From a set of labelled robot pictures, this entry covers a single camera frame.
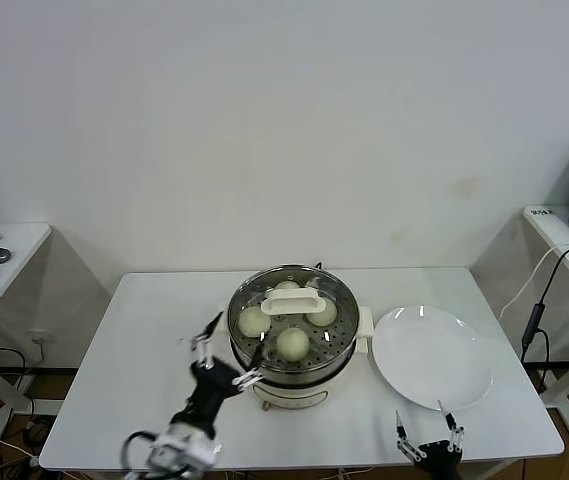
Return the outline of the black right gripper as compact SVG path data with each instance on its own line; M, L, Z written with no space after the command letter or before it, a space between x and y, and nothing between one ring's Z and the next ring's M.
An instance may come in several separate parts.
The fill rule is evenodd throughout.
M408 438L399 411L396 411L397 448L408 460L418 460L414 461L413 465L428 474L431 479L461 480L458 465L462 459L464 427L457 423L453 413L447 410L441 401L438 401L438 406L450 432L449 440L430 442L416 448Z

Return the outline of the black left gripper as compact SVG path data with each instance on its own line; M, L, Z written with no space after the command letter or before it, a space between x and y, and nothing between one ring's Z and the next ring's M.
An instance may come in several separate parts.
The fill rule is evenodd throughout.
M263 378L259 369L266 338L257 343L247 371L241 375L214 355L213 335L222 316L223 312L219 311L199 334L190 339L188 368L195 380L195 389L185 408L173 415L173 424L213 426L226 399L239 395L240 391L247 390Z

